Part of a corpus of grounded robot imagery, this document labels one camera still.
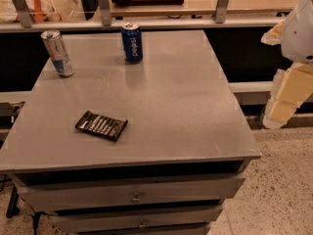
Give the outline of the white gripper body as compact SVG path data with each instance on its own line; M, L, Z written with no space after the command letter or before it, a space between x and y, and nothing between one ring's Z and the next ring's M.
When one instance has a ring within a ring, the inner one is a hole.
M313 0L300 0L287 16L281 49L293 62L313 63Z

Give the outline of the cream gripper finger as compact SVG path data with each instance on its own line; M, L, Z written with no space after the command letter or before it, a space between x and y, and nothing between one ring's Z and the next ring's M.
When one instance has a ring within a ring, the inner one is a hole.
M270 30L263 34L261 42L267 45L277 45L281 43L284 21L277 23Z
M312 94L311 65L293 63L287 70L277 70L262 123L269 129L281 128Z

